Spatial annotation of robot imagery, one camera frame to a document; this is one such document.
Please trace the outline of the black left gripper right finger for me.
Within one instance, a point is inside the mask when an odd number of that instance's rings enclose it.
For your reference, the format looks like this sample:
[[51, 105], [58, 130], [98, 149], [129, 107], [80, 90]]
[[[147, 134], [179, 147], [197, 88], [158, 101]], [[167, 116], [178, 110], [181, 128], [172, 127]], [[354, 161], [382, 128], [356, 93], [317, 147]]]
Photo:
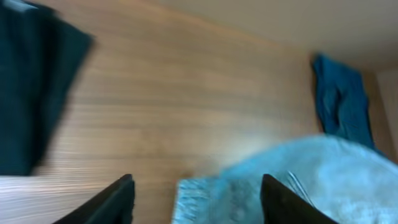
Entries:
[[265, 224], [337, 224], [269, 174], [261, 185]]

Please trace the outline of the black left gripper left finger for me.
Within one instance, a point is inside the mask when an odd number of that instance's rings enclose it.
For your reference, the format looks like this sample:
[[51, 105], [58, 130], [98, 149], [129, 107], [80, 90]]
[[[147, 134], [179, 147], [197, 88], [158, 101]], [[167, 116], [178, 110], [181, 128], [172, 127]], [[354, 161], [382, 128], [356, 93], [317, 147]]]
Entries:
[[131, 224], [135, 183], [125, 174], [54, 224]]

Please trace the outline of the light blue denim shorts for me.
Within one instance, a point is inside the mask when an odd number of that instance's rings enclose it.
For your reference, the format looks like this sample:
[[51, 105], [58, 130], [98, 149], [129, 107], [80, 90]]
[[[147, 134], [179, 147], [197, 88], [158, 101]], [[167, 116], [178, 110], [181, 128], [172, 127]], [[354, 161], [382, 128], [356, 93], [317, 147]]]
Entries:
[[262, 223], [269, 174], [338, 223], [396, 223], [397, 166], [361, 144], [317, 135], [178, 183], [173, 223]]

